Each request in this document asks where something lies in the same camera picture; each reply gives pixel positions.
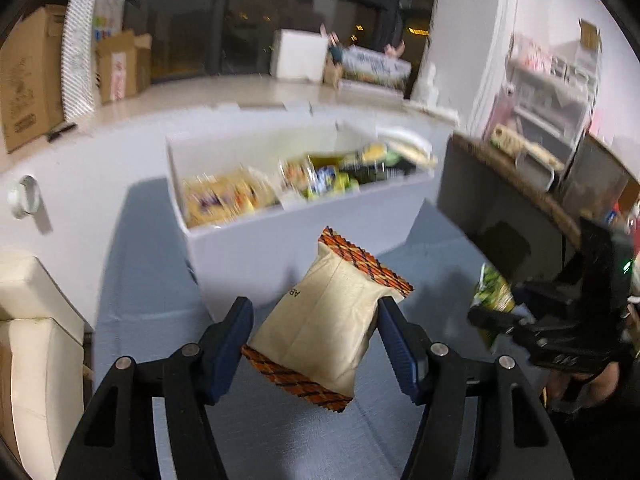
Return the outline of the right hand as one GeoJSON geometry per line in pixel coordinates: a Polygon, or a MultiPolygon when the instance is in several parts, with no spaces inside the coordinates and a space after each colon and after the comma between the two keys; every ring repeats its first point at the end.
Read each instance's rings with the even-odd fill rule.
{"type": "Polygon", "coordinates": [[[619,381],[619,362],[608,363],[599,375],[552,370],[546,385],[547,408],[563,413],[591,408],[612,396],[619,381]]]}

